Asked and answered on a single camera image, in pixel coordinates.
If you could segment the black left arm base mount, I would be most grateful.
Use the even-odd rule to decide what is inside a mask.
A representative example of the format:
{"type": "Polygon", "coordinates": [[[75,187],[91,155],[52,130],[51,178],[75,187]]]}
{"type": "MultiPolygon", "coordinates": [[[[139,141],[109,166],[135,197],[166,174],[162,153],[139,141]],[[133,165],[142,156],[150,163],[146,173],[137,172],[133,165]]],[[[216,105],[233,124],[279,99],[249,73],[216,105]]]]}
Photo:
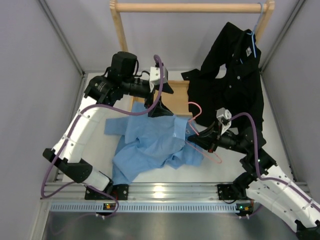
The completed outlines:
{"type": "MultiPolygon", "coordinates": [[[[111,192],[109,193],[113,198],[121,201],[125,201],[128,199],[129,195],[129,185],[128,184],[117,184],[114,185],[111,192]]],[[[85,191],[85,200],[110,200],[109,197],[98,193],[88,187],[86,187],[85,191]]]]}

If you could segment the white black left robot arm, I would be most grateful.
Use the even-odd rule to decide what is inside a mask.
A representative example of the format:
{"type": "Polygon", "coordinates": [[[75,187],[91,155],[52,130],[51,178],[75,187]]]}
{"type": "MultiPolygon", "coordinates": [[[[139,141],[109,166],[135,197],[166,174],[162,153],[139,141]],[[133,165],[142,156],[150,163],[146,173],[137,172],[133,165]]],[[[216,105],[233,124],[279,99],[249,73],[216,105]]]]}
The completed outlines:
{"type": "Polygon", "coordinates": [[[60,140],[43,151],[43,157],[50,167],[57,167],[73,183],[92,189],[103,200],[113,195],[113,180],[95,169],[82,156],[84,148],[107,110],[128,116],[141,116],[152,112],[160,101],[168,72],[161,58],[156,54],[156,77],[148,80],[137,76],[139,64],[136,55],[119,51],[112,56],[111,65],[101,75],[93,77],[84,90],[80,106],[60,140]],[[123,96],[144,98],[144,111],[130,112],[114,105],[123,96]]]}

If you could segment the pink wire hanger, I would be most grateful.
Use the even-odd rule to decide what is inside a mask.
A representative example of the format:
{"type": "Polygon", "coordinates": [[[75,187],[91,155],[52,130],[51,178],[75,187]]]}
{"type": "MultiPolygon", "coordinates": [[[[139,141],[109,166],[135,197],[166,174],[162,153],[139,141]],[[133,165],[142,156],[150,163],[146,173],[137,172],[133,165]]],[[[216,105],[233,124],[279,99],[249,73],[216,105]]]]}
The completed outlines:
{"type": "MultiPolygon", "coordinates": [[[[196,106],[199,110],[198,114],[196,114],[195,116],[193,116],[191,119],[188,120],[188,124],[190,126],[190,128],[194,131],[194,133],[198,136],[199,135],[199,131],[196,127],[193,126],[193,122],[196,120],[197,117],[199,117],[202,114],[202,108],[201,106],[193,101],[189,101],[187,103],[188,105],[193,105],[196,106]]],[[[203,151],[197,149],[197,147],[193,146],[189,141],[185,141],[190,147],[192,147],[193,149],[195,149],[197,152],[199,152],[200,154],[203,155],[204,158],[207,158],[209,160],[211,160],[212,162],[214,162],[215,164],[222,164],[223,160],[216,154],[214,153],[214,155],[217,157],[217,159],[215,159],[214,157],[212,157],[211,155],[208,155],[206,153],[204,153],[203,151]]]]}

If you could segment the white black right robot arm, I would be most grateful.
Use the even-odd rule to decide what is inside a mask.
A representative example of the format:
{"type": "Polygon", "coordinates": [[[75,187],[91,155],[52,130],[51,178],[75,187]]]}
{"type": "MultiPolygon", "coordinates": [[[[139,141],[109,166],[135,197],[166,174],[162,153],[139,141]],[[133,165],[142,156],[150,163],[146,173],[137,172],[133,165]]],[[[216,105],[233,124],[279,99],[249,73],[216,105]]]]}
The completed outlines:
{"type": "Polygon", "coordinates": [[[244,154],[244,172],[231,184],[218,185],[220,200],[253,200],[282,219],[300,240],[320,238],[320,205],[291,180],[263,149],[260,131],[251,127],[239,134],[214,122],[207,129],[189,136],[188,141],[213,153],[224,148],[244,154]]]}

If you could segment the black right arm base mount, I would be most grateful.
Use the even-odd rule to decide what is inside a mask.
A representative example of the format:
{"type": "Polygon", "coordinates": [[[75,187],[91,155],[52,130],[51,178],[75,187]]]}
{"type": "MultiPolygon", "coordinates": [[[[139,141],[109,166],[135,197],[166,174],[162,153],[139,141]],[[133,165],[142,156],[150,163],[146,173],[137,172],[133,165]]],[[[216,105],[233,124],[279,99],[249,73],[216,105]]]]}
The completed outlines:
{"type": "Polygon", "coordinates": [[[223,183],[217,185],[218,199],[224,202],[232,203],[240,200],[249,200],[246,190],[235,184],[223,183]]]}

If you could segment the light blue shirt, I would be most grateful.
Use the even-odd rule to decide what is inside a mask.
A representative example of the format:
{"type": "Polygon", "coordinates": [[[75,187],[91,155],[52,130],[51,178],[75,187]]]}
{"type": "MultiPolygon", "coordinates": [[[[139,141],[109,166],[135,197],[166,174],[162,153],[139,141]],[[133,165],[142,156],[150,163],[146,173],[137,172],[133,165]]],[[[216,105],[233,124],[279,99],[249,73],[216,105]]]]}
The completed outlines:
{"type": "Polygon", "coordinates": [[[131,184],[144,172],[183,165],[198,167],[204,158],[202,149],[187,138],[194,131],[187,117],[165,115],[108,118],[104,134],[120,136],[112,159],[112,180],[116,185],[131,184]]]}

